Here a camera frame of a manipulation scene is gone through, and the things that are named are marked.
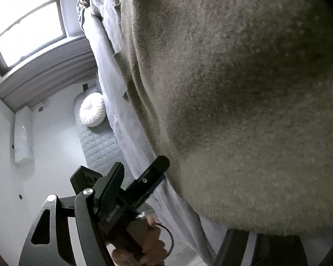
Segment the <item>person's left hand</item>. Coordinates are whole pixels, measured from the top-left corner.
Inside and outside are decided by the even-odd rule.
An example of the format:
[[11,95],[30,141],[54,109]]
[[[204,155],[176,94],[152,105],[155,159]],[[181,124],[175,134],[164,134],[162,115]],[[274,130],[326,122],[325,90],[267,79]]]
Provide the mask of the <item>person's left hand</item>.
[[[159,239],[161,230],[156,226],[153,216],[147,216],[148,234],[143,243],[144,256],[139,260],[140,265],[159,265],[162,264],[167,256],[165,243]],[[128,266],[128,259],[133,255],[121,248],[116,248],[112,252],[112,259],[116,265]]]

